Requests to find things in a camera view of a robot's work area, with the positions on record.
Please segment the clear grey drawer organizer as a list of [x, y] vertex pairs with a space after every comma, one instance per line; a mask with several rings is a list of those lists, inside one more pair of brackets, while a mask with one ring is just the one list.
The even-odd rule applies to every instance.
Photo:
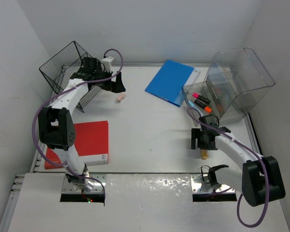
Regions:
[[221, 123], [234, 123], [246, 117], [275, 83], [255, 51], [244, 47], [213, 56], [201, 93]]

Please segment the yellow pink highlighter marker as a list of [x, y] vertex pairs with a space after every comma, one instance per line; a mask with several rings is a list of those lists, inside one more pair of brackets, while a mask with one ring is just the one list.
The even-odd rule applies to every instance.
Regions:
[[202, 160], [208, 159], [208, 151], [207, 150], [201, 149], [200, 150], [200, 155], [201, 155], [201, 159]]

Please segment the black wire mesh basket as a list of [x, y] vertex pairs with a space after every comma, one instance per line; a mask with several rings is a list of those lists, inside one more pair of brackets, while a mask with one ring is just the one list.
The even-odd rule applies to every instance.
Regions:
[[80, 44], [72, 41], [44, 63], [39, 71], [52, 90], [58, 94], [67, 87], [70, 77], [78, 71], [85, 57], [92, 58]]

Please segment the light blue highlighter marker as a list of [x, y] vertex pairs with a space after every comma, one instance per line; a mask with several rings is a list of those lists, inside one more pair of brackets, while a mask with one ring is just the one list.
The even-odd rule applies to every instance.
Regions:
[[191, 108], [195, 108], [194, 103], [192, 103], [191, 101], [188, 101], [188, 103], [189, 103], [189, 106], [190, 106]]

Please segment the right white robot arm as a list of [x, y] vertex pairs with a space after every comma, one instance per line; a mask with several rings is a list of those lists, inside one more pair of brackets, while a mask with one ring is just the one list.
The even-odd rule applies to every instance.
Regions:
[[239, 191], [251, 206], [283, 199], [286, 196], [278, 161], [253, 152], [234, 138], [226, 127], [220, 127], [215, 116], [199, 119], [200, 128], [191, 130], [191, 148], [200, 150], [220, 150], [237, 164], [240, 171], [227, 164], [209, 168], [207, 184], [226, 184]]

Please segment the orange highlighter marker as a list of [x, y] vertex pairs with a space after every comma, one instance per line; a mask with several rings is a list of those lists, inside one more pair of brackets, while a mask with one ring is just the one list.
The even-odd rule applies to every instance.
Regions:
[[207, 113], [211, 113], [212, 112], [212, 109], [209, 107], [209, 106], [207, 106], [206, 104], [204, 104], [204, 103], [202, 103], [201, 101], [199, 101], [198, 99], [196, 99], [195, 101], [194, 101], [194, 103], [196, 104], [196, 105], [198, 105], [200, 108], [202, 108], [203, 110], [205, 110]]

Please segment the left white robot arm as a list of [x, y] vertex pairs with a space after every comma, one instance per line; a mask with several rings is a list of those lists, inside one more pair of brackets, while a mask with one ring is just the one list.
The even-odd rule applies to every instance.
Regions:
[[[124, 62], [121, 61], [119, 70], [113, 73], [113, 60], [113, 57], [108, 56], [104, 56], [102, 60], [83, 58], [79, 69], [70, 76], [64, 90], [44, 102], [34, 116], [32, 138], [38, 152], [47, 163], [64, 168], [68, 176], [83, 180], [88, 178], [87, 166], [80, 160], [74, 145], [76, 132], [72, 113], [95, 86], [102, 85], [108, 91], [114, 89], [112, 85], [118, 83]], [[52, 150], [60, 162], [50, 160], [38, 142]]]

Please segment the pink eraser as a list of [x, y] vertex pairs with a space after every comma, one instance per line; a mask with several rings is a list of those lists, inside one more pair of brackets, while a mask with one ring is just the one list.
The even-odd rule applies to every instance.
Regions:
[[120, 93], [118, 96], [117, 96], [117, 99], [116, 99], [116, 102], [117, 103], [121, 103], [126, 97], [126, 94], [125, 93]]

